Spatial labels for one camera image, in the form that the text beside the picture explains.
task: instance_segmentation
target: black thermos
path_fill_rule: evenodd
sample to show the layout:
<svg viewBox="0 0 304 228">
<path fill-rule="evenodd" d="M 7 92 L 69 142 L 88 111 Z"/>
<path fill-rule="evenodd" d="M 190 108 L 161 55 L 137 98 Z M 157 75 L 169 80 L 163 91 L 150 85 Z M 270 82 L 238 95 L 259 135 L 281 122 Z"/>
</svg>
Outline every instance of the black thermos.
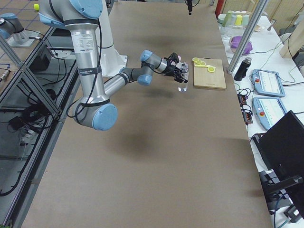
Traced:
<svg viewBox="0 0 304 228">
<path fill-rule="evenodd" d="M 250 67 L 250 64 L 251 64 L 251 58 L 250 57 L 245 58 L 241 63 L 241 65 L 239 66 L 239 69 L 237 70 L 237 73 L 233 79 L 239 82 L 242 81 L 242 79 L 246 77 L 246 72 Z"/>
</svg>

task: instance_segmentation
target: yellow ball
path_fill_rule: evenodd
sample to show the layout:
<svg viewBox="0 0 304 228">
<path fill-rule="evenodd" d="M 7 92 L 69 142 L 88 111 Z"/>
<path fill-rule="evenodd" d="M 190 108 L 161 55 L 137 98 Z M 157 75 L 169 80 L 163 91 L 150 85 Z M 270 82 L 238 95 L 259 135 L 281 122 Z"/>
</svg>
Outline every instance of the yellow ball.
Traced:
<svg viewBox="0 0 304 228">
<path fill-rule="evenodd" d="M 39 11 L 39 4 L 34 4 L 34 10 Z"/>
</svg>

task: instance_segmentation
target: black monitor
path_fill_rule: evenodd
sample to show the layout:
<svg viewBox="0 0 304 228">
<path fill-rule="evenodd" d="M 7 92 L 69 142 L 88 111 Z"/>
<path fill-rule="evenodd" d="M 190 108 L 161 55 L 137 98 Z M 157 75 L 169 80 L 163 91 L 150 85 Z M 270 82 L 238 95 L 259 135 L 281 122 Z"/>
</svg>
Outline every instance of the black monitor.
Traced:
<svg viewBox="0 0 304 228">
<path fill-rule="evenodd" d="M 304 125 L 289 111 L 259 139 L 259 149 L 268 169 L 280 181 L 293 176 L 304 178 Z M 304 218 L 304 184 L 285 189 Z"/>
</svg>

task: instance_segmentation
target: purple object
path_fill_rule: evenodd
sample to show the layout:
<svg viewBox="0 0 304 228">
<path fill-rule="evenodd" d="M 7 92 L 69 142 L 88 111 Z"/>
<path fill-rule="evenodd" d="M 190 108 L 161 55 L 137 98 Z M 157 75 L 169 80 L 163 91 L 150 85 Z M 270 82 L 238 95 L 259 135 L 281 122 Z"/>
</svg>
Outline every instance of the purple object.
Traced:
<svg viewBox="0 0 304 228">
<path fill-rule="evenodd" d="M 237 36 L 237 37 L 232 37 L 229 41 L 229 44 L 230 44 L 230 48 L 233 52 L 236 51 L 236 49 L 238 48 L 238 45 L 240 43 L 242 39 L 242 36 Z M 252 44 L 251 42 L 249 41 L 245 47 L 245 50 L 243 52 L 243 55 L 248 55 L 250 53 L 250 51 L 252 50 Z"/>
</svg>

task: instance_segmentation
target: wooden cutting board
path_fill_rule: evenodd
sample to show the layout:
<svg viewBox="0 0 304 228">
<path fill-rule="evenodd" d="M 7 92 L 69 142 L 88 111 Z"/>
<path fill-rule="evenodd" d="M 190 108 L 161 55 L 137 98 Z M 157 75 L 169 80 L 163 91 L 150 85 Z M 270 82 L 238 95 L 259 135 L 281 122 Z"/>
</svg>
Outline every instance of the wooden cutting board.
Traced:
<svg viewBox="0 0 304 228">
<path fill-rule="evenodd" d="M 223 64 L 221 59 L 200 58 L 207 65 L 215 66 L 215 72 L 210 73 L 206 67 L 195 67 L 193 63 L 194 87 L 226 89 Z"/>
</svg>

